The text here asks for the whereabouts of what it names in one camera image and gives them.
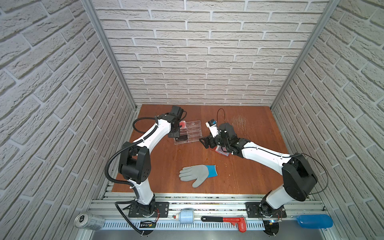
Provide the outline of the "red leather card holder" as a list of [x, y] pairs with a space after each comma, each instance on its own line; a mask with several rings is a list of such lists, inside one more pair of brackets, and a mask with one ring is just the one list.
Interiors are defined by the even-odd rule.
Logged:
[[231, 153], [226, 150], [226, 148], [222, 146], [216, 146], [212, 149], [214, 152], [221, 154], [223, 156], [228, 157]]

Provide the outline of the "clear acrylic card organizer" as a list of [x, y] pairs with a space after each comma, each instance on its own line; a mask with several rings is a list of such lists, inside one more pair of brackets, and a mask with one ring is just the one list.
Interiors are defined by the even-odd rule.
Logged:
[[180, 136], [187, 135], [188, 140], [185, 142], [176, 142], [174, 139], [175, 145], [199, 142], [200, 138], [203, 137], [201, 121], [186, 122], [186, 126], [185, 129], [180, 130]]

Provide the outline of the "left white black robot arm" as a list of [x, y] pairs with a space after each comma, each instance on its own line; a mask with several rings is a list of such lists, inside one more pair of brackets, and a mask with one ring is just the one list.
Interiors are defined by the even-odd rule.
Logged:
[[[104, 174], [115, 184], [129, 185], [136, 195], [134, 205], [143, 215], [149, 216], [155, 211], [155, 195], [150, 188], [148, 177], [151, 172], [151, 152], [164, 136], [176, 138], [180, 136], [180, 123], [187, 112], [179, 106], [172, 106], [169, 113], [155, 116], [154, 125], [134, 142], [126, 142], [122, 149], [113, 154], [107, 161]], [[111, 177], [109, 168], [113, 160], [120, 156], [118, 172], [124, 180]]]

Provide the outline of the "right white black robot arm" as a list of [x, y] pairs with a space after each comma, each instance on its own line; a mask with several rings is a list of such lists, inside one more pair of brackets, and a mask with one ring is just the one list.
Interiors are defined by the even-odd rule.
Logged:
[[303, 202], [328, 188], [329, 183], [326, 183], [321, 190], [314, 191], [319, 178], [309, 160], [320, 163], [314, 157], [305, 153], [284, 154], [262, 147], [249, 139], [240, 138], [228, 122], [219, 124], [217, 119], [210, 119], [204, 124], [209, 134], [199, 140], [206, 149], [219, 147], [226, 154], [255, 162], [282, 177], [282, 184], [264, 195], [259, 203], [261, 214], [270, 216], [272, 211], [291, 201]]

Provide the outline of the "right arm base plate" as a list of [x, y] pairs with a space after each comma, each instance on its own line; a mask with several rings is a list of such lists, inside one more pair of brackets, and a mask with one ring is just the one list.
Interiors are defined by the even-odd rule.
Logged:
[[278, 209], [270, 207], [267, 203], [246, 202], [246, 212], [249, 218], [286, 218], [284, 206]]

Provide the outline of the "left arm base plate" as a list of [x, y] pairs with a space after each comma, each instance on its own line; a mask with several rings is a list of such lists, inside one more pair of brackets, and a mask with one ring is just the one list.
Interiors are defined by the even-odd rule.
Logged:
[[134, 202], [130, 205], [129, 218], [167, 218], [169, 214], [169, 202], [152, 202], [149, 205], [142, 205]]

